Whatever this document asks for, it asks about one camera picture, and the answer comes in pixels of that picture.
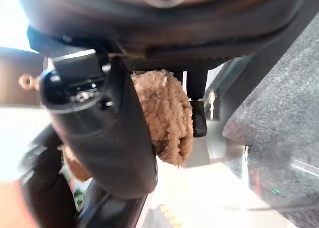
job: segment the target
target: gray fabric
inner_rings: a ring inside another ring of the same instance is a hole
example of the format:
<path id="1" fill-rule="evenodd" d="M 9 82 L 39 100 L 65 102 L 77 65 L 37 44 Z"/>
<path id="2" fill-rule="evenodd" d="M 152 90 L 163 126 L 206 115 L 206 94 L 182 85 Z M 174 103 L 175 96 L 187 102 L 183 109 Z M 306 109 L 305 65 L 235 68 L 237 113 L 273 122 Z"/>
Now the gray fabric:
<path id="1" fill-rule="evenodd" d="M 229 119 L 223 135 L 252 148 L 249 170 L 259 173 L 267 203 L 297 206 L 319 199 L 319 177 L 292 165 L 298 160 L 319 167 L 319 15 Z M 240 159 L 227 165 L 240 176 Z M 318 212 L 283 215 L 298 228 L 317 228 Z"/>

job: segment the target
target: gloved hand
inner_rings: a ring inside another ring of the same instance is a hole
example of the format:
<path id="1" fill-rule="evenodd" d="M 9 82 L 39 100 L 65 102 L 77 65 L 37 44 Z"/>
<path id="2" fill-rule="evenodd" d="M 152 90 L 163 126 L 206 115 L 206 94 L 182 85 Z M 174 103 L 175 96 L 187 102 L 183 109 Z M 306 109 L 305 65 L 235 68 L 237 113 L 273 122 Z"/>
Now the gloved hand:
<path id="1" fill-rule="evenodd" d="M 69 185 L 59 171 L 62 142 L 48 126 L 32 143 L 21 169 L 21 186 L 26 203 L 40 227 L 72 227 L 76 208 Z"/>
<path id="2" fill-rule="evenodd" d="M 41 228 L 133 228 L 146 196 L 118 199 L 93 179 L 86 191 L 84 208 L 77 213 L 72 192 L 60 174 L 62 142 L 48 126 L 31 143 L 21 163 L 24 199 Z"/>

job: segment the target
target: black rubber foot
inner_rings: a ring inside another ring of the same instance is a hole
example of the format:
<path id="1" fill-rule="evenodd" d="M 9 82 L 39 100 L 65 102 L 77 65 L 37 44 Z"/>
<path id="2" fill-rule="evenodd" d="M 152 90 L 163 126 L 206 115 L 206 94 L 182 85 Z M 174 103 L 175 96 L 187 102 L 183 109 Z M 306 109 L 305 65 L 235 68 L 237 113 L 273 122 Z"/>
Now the black rubber foot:
<path id="1" fill-rule="evenodd" d="M 207 134 L 207 124 L 204 113 L 204 101 L 191 101 L 190 104 L 193 107 L 193 136 L 204 137 Z"/>

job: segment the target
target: white floor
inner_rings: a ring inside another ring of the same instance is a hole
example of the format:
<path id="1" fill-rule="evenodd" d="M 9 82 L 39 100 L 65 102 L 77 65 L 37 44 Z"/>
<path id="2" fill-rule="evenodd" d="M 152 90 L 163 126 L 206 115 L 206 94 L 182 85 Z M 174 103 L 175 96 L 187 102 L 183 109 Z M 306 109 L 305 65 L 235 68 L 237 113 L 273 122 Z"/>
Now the white floor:
<path id="1" fill-rule="evenodd" d="M 0 181 L 16 180 L 27 144 L 49 123 L 49 117 L 43 110 L 1 108 L 0 121 Z M 159 183 L 148 199 L 138 227 L 294 227 L 275 211 L 247 211 L 267 204 L 247 189 L 247 181 L 239 180 L 223 163 L 209 165 L 210 157 L 214 156 L 207 151 L 209 144 L 210 140 L 205 138 L 194 143 L 191 159 L 193 164 L 197 162 L 195 167 L 177 168 L 158 161 Z"/>

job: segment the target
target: gray carpet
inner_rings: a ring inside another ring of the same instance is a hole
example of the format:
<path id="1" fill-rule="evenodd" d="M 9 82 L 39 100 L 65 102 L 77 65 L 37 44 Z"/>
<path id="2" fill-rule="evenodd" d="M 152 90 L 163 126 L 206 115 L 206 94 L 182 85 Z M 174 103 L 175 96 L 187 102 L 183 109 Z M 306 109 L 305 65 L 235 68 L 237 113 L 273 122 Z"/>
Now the gray carpet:
<path id="1" fill-rule="evenodd" d="M 268 204 L 319 201 L 319 15 L 229 119 L 223 135 L 252 148 L 251 188 Z M 238 176 L 240 163 L 227 163 Z M 282 214 L 298 228 L 319 227 L 319 209 Z"/>

